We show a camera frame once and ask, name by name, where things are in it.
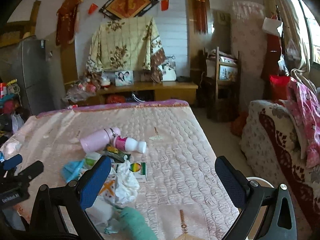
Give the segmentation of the white printed plastic wrapper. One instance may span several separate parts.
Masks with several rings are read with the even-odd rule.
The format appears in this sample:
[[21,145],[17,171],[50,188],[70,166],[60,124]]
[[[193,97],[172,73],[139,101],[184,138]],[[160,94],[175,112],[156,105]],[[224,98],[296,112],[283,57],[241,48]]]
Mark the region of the white printed plastic wrapper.
[[86,209],[86,213],[95,226],[107,224],[113,216],[113,204],[116,200],[116,178],[116,172],[111,168],[111,172],[103,183],[94,204]]

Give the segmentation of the green fuzzy towel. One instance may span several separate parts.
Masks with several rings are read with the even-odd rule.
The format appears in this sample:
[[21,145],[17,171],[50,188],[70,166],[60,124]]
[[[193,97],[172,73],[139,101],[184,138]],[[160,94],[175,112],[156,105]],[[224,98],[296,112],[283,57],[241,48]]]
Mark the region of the green fuzzy towel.
[[104,234],[122,232],[128,239],[157,240],[157,235],[148,226],[142,214],[132,207],[113,206],[114,213],[104,228]]

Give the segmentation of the white trash bucket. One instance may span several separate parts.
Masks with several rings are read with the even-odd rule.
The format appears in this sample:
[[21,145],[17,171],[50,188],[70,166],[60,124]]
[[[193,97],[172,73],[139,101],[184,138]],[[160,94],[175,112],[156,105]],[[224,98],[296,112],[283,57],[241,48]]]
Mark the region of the white trash bucket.
[[270,187],[270,188],[274,188],[274,186],[268,182],[267,180],[263,179],[263,178],[259,178],[259,177],[247,177],[247,180],[249,181],[250,185],[252,187],[258,187],[258,185],[262,186],[262,187]]

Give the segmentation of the dark snack wrapper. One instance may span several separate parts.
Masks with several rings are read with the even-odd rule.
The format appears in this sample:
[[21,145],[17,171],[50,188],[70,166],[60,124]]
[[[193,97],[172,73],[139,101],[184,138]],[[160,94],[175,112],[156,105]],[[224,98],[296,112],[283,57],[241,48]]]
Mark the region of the dark snack wrapper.
[[110,144],[105,147],[102,154],[113,159],[115,163],[124,163],[125,161],[130,160],[131,157],[130,154],[124,153]]

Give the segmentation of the crumpled white tissue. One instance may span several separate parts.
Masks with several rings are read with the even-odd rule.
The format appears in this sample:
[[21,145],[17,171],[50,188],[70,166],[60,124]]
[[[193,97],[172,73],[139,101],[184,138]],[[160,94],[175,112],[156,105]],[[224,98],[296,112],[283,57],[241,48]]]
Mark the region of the crumpled white tissue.
[[130,170],[131,163],[126,160],[116,168],[116,202],[120,205],[134,202],[138,196],[140,185],[133,172]]

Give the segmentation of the white pink plastic bottle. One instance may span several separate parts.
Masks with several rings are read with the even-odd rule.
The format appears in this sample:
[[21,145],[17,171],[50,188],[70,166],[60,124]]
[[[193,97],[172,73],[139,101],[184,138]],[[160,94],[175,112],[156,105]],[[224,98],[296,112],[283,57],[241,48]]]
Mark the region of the white pink plastic bottle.
[[113,140],[113,146],[120,151],[144,154],[146,152],[147,144],[145,141],[137,141],[130,137],[116,136]]

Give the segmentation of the floral patterned sofa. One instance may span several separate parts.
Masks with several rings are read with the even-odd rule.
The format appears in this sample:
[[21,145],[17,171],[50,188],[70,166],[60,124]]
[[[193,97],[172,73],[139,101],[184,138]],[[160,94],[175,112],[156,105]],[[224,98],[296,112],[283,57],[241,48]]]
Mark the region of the floral patterned sofa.
[[319,166],[307,168],[298,129],[289,111],[265,100],[251,101],[241,150],[257,177],[288,186],[298,239],[319,239]]

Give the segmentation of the plastic bag of toys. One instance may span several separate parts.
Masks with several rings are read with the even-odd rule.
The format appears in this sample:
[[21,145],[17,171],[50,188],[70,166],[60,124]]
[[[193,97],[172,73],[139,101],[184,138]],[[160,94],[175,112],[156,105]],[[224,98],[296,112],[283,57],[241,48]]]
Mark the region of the plastic bag of toys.
[[96,96],[97,91],[100,89],[100,80],[89,76],[82,77],[80,80],[71,84],[67,89],[66,95],[62,100],[64,102],[78,103],[85,101],[88,98]]

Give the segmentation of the framed couple photo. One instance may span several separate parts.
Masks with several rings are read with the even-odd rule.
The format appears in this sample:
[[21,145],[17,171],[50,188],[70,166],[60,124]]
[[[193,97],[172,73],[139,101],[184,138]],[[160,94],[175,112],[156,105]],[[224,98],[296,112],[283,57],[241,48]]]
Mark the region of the framed couple photo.
[[133,71],[125,70],[115,72],[115,84],[117,87],[132,85],[133,81]]

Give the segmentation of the wooden tv cabinet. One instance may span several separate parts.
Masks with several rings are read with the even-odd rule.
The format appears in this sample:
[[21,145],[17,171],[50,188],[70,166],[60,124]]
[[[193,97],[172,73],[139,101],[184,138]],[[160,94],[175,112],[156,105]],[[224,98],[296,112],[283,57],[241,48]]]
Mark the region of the wooden tv cabinet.
[[117,87],[111,85],[93,94],[78,93],[66,97],[65,102],[81,106],[105,105],[111,103],[184,100],[190,105],[196,102],[198,85],[192,82],[165,81],[164,83],[136,82],[132,85]]

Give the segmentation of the grey refrigerator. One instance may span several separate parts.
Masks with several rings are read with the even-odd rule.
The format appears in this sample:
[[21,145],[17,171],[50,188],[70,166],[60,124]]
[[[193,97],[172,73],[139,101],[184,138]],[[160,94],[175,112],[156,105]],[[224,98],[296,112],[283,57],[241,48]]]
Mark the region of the grey refrigerator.
[[1,79],[6,83],[17,80],[22,107],[31,115],[55,109],[45,40],[31,36],[1,48]]

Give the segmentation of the red plastic bag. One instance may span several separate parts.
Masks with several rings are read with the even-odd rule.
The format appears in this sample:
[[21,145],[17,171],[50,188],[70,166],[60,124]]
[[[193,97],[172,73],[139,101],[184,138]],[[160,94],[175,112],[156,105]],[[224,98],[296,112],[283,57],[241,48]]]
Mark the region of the red plastic bag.
[[269,76],[270,86],[271,86],[271,96],[273,101],[286,100],[286,88],[287,84],[291,81],[290,76]]

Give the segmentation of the wooden shelf rack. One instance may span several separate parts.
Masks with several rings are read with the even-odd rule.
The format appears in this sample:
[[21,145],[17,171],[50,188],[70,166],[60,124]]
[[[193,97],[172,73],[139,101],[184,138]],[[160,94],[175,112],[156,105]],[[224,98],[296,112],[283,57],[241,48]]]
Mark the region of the wooden shelf rack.
[[202,87],[206,90],[207,118],[231,122],[239,112],[241,60],[216,47],[206,54]]

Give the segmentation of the floral cloth covered television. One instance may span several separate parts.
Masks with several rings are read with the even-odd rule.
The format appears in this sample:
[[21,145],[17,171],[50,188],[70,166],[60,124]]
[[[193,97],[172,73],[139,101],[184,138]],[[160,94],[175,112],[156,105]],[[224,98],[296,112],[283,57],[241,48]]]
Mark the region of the floral cloth covered television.
[[92,35],[86,68],[90,73],[149,72],[153,82],[161,83],[159,67],[165,60],[155,19],[142,16],[102,23]]

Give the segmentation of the pink covered upright mattress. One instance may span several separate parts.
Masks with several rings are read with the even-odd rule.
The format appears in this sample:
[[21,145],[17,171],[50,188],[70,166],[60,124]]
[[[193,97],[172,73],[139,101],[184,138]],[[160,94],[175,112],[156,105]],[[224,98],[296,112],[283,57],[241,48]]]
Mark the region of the pink covered upright mattress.
[[236,1],[232,4],[232,53],[240,56],[240,110],[246,111],[249,103],[261,99],[264,81],[261,72],[266,55],[267,36],[262,31],[265,19],[264,6],[254,2]]

